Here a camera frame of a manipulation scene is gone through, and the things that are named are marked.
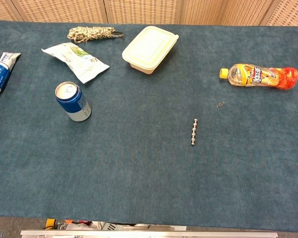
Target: coiled rope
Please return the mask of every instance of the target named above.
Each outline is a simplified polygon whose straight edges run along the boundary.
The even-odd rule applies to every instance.
[[[87,42],[89,40],[99,40],[104,38],[122,37],[124,33],[116,32],[114,27],[75,27],[68,33],[68,38],[75,43]]]

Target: toothpaste tube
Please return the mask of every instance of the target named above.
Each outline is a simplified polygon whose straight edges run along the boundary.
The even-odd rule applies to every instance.
[[[21,53],[4,52],[0,58],[0,92],[9,77],[9,74],[15,64],[16,59]]]

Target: blue can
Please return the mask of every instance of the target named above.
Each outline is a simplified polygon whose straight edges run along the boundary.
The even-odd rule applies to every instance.
[[[72,82],[59,84],[55,89],[56,100],[74,121],[83,121],[91,115],[91,108],[80,87]]]

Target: bottle label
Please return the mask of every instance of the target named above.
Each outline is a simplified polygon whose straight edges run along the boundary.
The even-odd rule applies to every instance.
[[[251,64],[244,65],[246,73],[245,86],[277,86],[279,79],[271,68],[263,68]]]

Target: plastic food container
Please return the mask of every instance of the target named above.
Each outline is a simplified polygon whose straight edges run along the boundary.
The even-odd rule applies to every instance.
[[[178,35],[148,26],[123,51],[132,68],[151,74],[176,43]]]

